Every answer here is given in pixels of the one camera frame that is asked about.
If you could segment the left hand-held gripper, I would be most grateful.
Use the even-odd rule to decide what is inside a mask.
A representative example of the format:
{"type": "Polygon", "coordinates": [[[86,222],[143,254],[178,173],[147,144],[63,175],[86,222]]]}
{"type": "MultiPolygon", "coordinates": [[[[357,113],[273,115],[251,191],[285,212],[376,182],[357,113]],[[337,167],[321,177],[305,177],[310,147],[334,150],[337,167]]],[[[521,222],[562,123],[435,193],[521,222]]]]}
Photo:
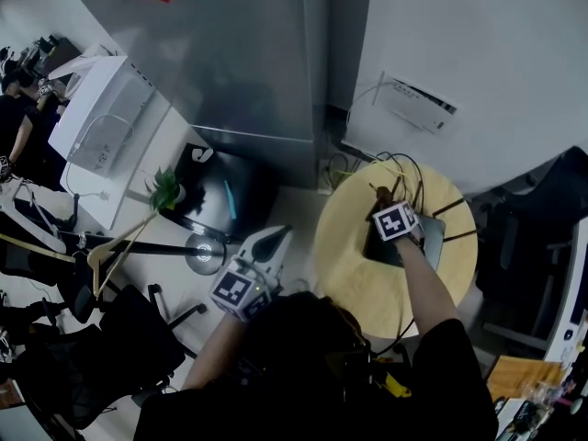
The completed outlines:
{"type": "Polygon", "coordinates": [[[279,276],[292,240],[292,227],[272,226],[253,233],[220,273],[209,296],[218,308],[249,322],[278,294],[279,276]]]}

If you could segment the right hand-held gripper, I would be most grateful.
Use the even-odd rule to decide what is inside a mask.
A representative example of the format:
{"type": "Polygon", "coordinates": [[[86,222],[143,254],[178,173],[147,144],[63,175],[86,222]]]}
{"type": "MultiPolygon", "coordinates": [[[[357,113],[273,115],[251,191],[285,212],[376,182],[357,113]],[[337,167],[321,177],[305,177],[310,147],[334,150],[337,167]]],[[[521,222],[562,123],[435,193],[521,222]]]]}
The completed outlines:
{"type": "Polygon", "coordinates": [[[401,201],[376,212],[372,220],[382,242],[393,241],[410,234],[419,226],[417,214],[408,201],[401,201]]]}

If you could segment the black router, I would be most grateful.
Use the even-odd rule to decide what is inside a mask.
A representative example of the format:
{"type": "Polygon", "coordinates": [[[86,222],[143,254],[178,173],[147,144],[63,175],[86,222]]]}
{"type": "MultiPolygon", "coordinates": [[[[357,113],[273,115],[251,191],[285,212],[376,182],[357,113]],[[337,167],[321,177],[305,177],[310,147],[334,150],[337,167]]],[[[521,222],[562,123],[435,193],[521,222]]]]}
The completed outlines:
{"type": "MultiPolygon", "coordinates": [[[[397,178],[394,183],[394,186],[392,187],[392,189],[390,189],[393,195],[395,194],[400,183],[401,178],[397,178]]],[[[374,187],[371,183],[369,183],[368,185],[376,193],[376,187],[374,187]]],[[[443,251],[444,244],[475,234],[476,231],[472,230],[455,236],[445,236],[446,225],[442,220],[439,219],[439,216],[461,204],[464,204],[464,198],[461,198],[444,206],[443,208],[433,212],[430,216],[417,212],[417,200],[419,198],[424,198],[424,183],[422,180],[420,180],[417,184],[417,191],[413,202],[410,202],[406,199],[395,199],[396,203],[401,201],[408,201],[411,207],[413,208],[414,212],[417,214],[419,226],[416,227],[413,230],[413,232],[417,230],[419,238],[414,239],[414,236],[411,236],[410,239],[413,240],[417,247],[422,251],[430,266],[433,269],[438,269],[439,263],[441,261],[441,254],[443,251]]],[[[367,239],[363,249],[363,256],[372,261],[403,268],[401,256],[397,251],[395,244],[393,243],[394,240],[382,242],[379,238],[378,231],[372,220],[372,215],[382,210],[379,209],[379,206],[376,204],[376,202],[367,214],[366,218],[366,221],[369,223],[369,225],[367,230],[367,239]]]]}

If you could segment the person's left forearm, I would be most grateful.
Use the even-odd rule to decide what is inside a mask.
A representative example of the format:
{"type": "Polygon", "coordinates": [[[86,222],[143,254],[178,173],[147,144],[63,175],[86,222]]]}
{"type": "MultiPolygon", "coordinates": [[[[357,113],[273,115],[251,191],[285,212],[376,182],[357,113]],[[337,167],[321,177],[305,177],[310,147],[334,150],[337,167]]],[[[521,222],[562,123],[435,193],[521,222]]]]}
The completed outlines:
{"type": "Polygon", "coordinates": [[[225,314],[188,371],[182,390],[201,390],[225,373],[236,358],[247,326],[225,314]]]}

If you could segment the person's right forearm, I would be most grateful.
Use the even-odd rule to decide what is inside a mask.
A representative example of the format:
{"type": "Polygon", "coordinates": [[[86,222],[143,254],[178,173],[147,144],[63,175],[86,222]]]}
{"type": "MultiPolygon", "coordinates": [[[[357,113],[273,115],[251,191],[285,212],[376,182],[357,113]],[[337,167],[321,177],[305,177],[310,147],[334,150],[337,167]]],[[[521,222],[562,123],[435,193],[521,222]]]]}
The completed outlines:
{"type": "Polygon", "coordinates": [[[445,284],[417,245],[406,237],[395,242],[403,262],[413,319],[419,335],[438,324],[457,320],[458,312],[445,284]]]}

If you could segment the black coat stand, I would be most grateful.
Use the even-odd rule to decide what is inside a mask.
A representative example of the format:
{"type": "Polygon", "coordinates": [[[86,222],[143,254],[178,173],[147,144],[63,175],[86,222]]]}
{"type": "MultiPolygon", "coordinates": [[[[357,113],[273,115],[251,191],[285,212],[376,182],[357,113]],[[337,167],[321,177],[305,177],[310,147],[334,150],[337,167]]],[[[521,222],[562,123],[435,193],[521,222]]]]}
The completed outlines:
{"type": "MultiPolygon", "coordinates": [[[[67,252],[74,250],[93,250],[99,245],[113,241],[111,237],[96,235],[86,232],[74,233],[63,232],[62,239],[66,245],[67,252]]],[[[224,257],[224,250],[215,252],[206,248],[174,246],[159,243],[135,242],[129,249],[131,254],[154,254],[187,257],[224,257]]]]}

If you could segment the teal pen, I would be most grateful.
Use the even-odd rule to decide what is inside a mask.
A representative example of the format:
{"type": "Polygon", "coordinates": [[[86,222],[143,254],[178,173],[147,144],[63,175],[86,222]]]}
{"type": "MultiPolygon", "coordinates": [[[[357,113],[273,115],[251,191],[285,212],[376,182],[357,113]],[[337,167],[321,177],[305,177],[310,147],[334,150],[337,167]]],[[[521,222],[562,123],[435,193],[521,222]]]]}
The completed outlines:
{"type": "Polygon", "coordinates": [[[230,217],[233,221],[236,221],[237,220],[237,210],[236,210],[235,198],[234,198],[234,194],[232,192],[231,185],[227,180],[224,180],[223,184],[224,184],[225,192],[227,195],[227,203],[228,203],[228,208],[229,208],[229,212],[230,212],[230,217]]]}

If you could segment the person's black shirt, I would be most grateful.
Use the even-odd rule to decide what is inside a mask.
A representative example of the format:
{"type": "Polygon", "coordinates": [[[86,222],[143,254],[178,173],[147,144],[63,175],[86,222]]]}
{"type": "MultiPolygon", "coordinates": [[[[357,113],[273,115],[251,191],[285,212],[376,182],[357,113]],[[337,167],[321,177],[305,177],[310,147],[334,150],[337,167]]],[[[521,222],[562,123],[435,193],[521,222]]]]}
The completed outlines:
{"type": "Polygon", "coordinates": [[[426,333],[409,369],[386,367],[407,398],[377,383],[345,396],[327,360],[359,338],[351,314],[328,300],[278,299],[246,327],[239,357],[249,374],[149,398],[133,441],[495,440],[492,397],[460,321],[426,333]]]}

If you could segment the potted green plant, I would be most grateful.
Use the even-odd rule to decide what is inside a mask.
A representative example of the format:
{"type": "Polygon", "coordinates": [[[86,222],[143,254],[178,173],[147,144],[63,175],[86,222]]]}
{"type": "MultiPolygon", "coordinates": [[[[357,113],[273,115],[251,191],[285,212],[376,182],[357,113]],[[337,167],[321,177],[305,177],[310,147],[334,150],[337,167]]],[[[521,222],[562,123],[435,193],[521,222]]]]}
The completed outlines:
{"type": "Polygon", "coordinates": [[[153,212],[174,210],[184,200],[186,191],[171,167],[159,168],[153,179],[144,182],[149,194],[149,205],[153,212]]]}

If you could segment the black high-back office chair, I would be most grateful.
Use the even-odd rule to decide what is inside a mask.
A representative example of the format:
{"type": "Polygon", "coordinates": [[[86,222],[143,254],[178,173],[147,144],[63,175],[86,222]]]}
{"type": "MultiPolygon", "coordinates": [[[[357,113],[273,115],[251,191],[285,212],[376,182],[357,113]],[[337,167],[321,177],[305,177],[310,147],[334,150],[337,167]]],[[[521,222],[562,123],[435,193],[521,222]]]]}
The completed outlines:
{"type": "Polygon", "coordinates": [[[588,153],[572,147],[525,194],[502,192],[485,204],[476,286],[545,336],[561,294],[573,228],[588,217],[588,153]]]}

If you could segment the white desk under microwave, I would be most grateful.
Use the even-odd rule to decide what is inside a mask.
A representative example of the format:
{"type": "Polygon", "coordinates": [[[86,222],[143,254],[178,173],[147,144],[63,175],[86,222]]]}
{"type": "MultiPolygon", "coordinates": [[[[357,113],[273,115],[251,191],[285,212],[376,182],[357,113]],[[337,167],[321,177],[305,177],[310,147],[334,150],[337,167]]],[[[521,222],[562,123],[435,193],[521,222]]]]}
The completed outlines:
{"type": "Polygon", "coordinates": [[[148,202],[145,184],[154,179],[157,171],[175,169],[187,144],[208,147],[177,110],[155,93],[136,118],[131,138],[109,177],[67,164],[61,186],[72,195],[79,194],[81,208],[109,231],[126,198],[148,202]]]}

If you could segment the black mesh office chair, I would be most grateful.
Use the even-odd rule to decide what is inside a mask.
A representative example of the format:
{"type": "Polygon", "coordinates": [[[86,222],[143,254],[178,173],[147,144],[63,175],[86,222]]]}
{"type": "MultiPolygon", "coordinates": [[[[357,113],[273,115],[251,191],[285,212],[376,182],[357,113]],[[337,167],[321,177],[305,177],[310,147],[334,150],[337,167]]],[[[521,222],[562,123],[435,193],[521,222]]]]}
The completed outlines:
{"type": "Polygon", "coordinates": [[[137,406],[163,392],[189,356],[174,329],[208,308],[199,303],[171,322],[159,311],[159,285],[144,297],[133,286],[116,294],[97,325],[61,334],[44,345],[50,362],[43,377],[50,386],[49,411],[75,429],[85,429],[110,405],[126,396],[137,406]]]}

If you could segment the yellow clip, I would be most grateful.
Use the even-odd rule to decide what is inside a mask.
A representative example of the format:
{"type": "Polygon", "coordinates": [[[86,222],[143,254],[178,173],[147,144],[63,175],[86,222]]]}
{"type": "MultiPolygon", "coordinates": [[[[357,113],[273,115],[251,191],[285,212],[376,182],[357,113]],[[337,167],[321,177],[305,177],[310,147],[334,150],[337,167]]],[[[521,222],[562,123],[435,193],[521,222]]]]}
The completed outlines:
{"type": "Polygon", "coordinates": [[[397,399],[406,399],[412,396],[412,391],[402,385],[390,373],[388,373],[385,378],[385,389],[397,399]]]}

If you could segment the wooden clothes hanger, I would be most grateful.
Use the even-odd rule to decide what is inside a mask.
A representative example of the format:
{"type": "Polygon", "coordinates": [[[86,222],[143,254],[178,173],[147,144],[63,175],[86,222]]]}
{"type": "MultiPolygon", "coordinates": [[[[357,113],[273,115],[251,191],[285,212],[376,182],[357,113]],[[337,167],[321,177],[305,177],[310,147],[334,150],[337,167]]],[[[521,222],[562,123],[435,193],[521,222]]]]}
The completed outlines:
{"type": "Polygon", "coordinates": [[[158,215],[158,211],[153,211],[146,219],[139,222],[135,226],[131,227],[121,235],[116,238],[110,239],[108,242],[100,244],[98,247],[94,248],[86,258],[86,262],[90,269],[93,272],[93,281],[92,281],[92,290],[93,295],[95,298],[99,298],[102,291],[104,290],[105,286],[107,285],[107,281],[110,278],[111,274],[114,270],[121,265],[125,260],[128,254],[130,253],[130,248],[135,244],[136,240],[145,230],[147,225],[158,215]],[[101,261],[106,259],[108,255],[114,251],[114,249],[126,242],[127,244],[123,249],[122,254],[116,259],[115,264],[113,265],[112,271],[107,274],[107,276],[102,279],[100,277],[100,265],[101,261]]]}

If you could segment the silver refrigerator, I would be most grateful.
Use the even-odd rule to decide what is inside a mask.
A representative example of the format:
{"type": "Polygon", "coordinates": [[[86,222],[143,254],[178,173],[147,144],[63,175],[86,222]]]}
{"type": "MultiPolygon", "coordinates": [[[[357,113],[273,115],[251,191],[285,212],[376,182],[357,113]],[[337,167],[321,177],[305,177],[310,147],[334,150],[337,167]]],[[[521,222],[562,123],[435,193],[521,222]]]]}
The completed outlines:
{"type": "Polygon", "coordinates": [[[313,188],[369,0],[80,0],[207,143],[313,188]]]}

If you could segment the wooden board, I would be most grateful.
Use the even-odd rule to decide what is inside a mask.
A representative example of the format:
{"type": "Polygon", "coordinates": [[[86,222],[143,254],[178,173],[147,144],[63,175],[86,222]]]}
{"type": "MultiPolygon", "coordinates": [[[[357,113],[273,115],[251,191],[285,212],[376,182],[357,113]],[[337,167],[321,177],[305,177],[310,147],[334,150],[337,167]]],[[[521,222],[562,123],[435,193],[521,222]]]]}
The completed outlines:
{"type": "Polygon", "coordinates": [[[559,386],[565,370],[561,363],[513,356],[499,356],[489,372],[487,387],[493,401],[521,399],[539,383],[559,386]]]}

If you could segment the white computer desk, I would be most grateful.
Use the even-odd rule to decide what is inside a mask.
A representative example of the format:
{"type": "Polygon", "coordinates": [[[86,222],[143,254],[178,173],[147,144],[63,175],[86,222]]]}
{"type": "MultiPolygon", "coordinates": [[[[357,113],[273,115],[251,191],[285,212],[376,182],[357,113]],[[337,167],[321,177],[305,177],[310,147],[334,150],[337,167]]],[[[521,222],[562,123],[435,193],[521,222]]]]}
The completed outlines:
{"type": "Polygon", "coordinates": [[[571,316],[580,292],[587,252],[588,217],[580,220],[573,229],[565,286],[557,317],[549,334],[544,361],[564,363],[576,347],[574,339],[579,333],[579,325],[571,322],[571,316]]]}

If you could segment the white microwave oven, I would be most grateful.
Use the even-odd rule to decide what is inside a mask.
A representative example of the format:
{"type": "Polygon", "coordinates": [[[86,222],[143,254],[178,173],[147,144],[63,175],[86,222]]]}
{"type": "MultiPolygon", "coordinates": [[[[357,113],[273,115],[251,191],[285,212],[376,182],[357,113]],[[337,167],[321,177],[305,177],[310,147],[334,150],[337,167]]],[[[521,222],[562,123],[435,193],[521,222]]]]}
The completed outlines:
{"type": "Polygon", "coordinates": [[[154,87],[126,56],[77,57],[52,71],[79,81],[49,145],[68,163],[107,177],[154,87]]]}

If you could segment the white wall network box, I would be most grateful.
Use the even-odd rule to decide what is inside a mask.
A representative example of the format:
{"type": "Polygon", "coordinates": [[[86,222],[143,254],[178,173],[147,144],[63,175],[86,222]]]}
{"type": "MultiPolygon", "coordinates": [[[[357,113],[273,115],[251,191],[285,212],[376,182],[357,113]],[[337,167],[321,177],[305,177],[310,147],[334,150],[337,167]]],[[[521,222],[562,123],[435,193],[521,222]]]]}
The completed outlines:
{"type": "Polygon", "coordinates": [[[382,72],[372,105],[407,121],[419,130],[438,133],[454,118],[457,108],[403,80],[382,72]]]}

